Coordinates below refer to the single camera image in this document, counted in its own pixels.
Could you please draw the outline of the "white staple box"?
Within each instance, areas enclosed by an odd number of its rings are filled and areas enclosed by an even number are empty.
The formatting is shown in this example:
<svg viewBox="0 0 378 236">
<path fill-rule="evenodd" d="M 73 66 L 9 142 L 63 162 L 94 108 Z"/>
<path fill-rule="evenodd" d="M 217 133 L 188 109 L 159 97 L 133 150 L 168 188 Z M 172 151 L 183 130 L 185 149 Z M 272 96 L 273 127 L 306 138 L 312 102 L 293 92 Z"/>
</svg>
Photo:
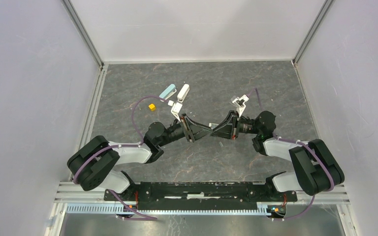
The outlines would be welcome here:
<svg viewBox="0 0 378 236">
<path fill-rule="evenodd" d="M 218 124 L 217 124 L 217 123 L 209 123 L 208 126 L 209 126 L 210 128 L 212 128 L 212 129 L 214 129 L 215 127 L 218 126 Z"/>
</svg>

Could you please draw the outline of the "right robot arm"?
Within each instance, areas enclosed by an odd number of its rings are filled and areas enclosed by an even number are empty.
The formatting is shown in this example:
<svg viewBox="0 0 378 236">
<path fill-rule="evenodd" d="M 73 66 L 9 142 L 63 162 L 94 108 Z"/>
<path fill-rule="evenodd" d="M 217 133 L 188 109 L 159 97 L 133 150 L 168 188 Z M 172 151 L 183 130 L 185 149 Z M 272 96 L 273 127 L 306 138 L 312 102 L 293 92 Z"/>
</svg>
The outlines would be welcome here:
<svg viewBox="0 0 378 236">
<path fill-rule="evenodd" d="M 345 175 L 333 154 L 321 139 L 309 142 L 288 140 L 274 134 L 276 116 L 261 112 L 255 119 L 230 111 L 219 124 L 212 126 L 212 136 L 236 140 L 239 134 L 254 134 L 252 146 L 262 155 L 290 161 L 293 172 L 275 174 L 265 186 L 265 196 L 276 201 L 286 191 L 304 191 L 309 196 L 331 191 L 345 181 Z"/>
</svg>

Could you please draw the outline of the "white stapler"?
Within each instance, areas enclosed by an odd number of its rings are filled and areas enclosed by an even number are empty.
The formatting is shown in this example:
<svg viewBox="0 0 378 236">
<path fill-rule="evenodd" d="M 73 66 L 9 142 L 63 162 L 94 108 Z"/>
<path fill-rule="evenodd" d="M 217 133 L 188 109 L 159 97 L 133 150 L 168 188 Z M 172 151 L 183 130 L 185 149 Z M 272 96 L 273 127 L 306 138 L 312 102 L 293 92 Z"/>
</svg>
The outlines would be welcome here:
<svg viewBox="0 0 378 236">
<path fill-rule="evenodd" d="M 177 94 L 177 100 L 181 103 L 183 103 L 184 99 L 186 98 L 188 92 L 190 90 L 190 85 L 189 84 L 184 84 Z"/>
</svg>

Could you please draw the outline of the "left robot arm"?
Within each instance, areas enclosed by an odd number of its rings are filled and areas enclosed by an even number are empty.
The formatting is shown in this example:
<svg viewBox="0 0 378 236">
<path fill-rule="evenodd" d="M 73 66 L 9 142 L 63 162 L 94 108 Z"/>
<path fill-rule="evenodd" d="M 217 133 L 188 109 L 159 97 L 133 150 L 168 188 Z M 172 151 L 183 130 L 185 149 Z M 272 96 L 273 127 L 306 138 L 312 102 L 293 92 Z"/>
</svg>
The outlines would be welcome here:
<svg viewBox="0 0 378 236">
<path fill-rule="evenodd" d="M 164 154 L 162 146 L 182 138 L 195 142 L 212 133 L 212 128 L 182 114 L 168 128 L 161 122 L 150 124 L 142 143 L 121 144 L 96 136 L 69 158 L 67 166 L 73 174 L 73 183 L 84 191 L 103 185 L 114 190 L 122 200 L 130 200 L 135 187 L 124 172 L 114 170 L 115 166 L 153 163 Z"/>
</svg>

